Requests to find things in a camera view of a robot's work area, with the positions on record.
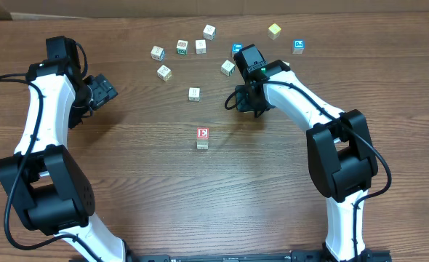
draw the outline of brown tabletop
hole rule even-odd
[[[282,27],[276,40],[268,26]],[[217,28],[207,53],[195,54],[206,24]],[[138,254],[216,255],[319,249],[326,237],[324,198],[308,174],[305,136],[278,109],[259,119],[226,111],[242,78],[220,72],[232,43],[254,43],[269,61],[284,60],[303,84],[333,106],[365,114],[375,147],[393,171],[390,190],[365,203],[364,240],[395,261],[429,261],[429,13],[184,17],[0,22],[0,74],[24,73],[47,58],[45,39],[80,42],[89,73],[119,96],[69,131],[68,149],[95,191],[96,212]],[[177,40],[188,55],[176,53]],[[291,51],[305,40],[302,55]],[[153,45],[166,50],[151,59]],[[164,64],[172,78],[156,70]],[[188,101],[189,87],[201,101]],[[0,83],[0,158],[23,133],[26,86]],[[209,150],[196,128],[209,128]],[[385,173],[370,192],[384,186]],[[16,250],[3,232],[0,261],[66,261],[64,242]],[[18,242],[46,239],[22,227]]]

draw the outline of small cube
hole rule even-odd
[[[209,130],[206,127],[197,128],[197,149],[208,149]]]
[[[226,60],[221,66],[221,72],[223,72],[226,76],[230,76],[234,72],[234,68],[236,66],[231,63],[229,60]]]
[[[203,37],[208,40],[213,40],[216,36],[216,28],[211,25],[205,26],[203,30]]]
[[[164,81],[168,81],[168,79],[172,76],[171,69],[167,68],[165,65],[162,65],[158,69],[158,76]]]
[[[187,55],[188,41],[179,40],[177,41],[176,50],[179,55]]]
[[[232,44],[232,57],[242,49],[242,44]]]
[[[277,39],[279,34],[281,34],[281,28],[279,27],[279,25],[276,25],[275,23],[273,25],[271,25],[268,28],[268,36],[274,40]]]
[[[200,101],[200,88],[191,87],[188,89],[188,99],[189,101]]]
[[[154,60],[162,61],[164,59],[164,49],[154,46],[151,50],[151,58]]]
[[[207,42],[205,40],[195,40],[195,48],[197,54],[206,54]]]
[[[294,46],[292,48],[294,49],[292,54],[302,54],[305,49],[305,41],[294,40]]]

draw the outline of wood grain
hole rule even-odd
[[[194,41],[217,27],[205,55]],[[272,23],[281,36],[266,36]],[[46,58],[44,41],[66,35],[87,52],[89,73],[103,73],[119,96],[69,132],[68,147],[90,179],[97,214],[138,254],[277,253],[320,248],[326,208],[308,174],[305,136],[279,110],[260,119],[226,111],[242,79],[220,73],[234,42],[255,43],[269,61],[291,63],[300,80],[346,111],[365,114],[393,186],[365,204],[367,247],[390,249],[394,261],[429,261],[429,13],[142,18],[0,22],[0,74],[25,72]],[[176,54],[178,39],[188,56]],[[304,39],[303,55],[292,55]],[[156,75],[153,45],[164,47],[173,77]],[[188,88],[201,88],[201,102]],[[22,134],[28,91],[0,84],[0,158]],[[196,150],[197,127],[210,128],[208,151]],[[384,172],[372,191],[385,183]],[[11,247],[0,261],[66,261],[66,243],[35,251]],[[15,238],[46,239],[12,218]]]

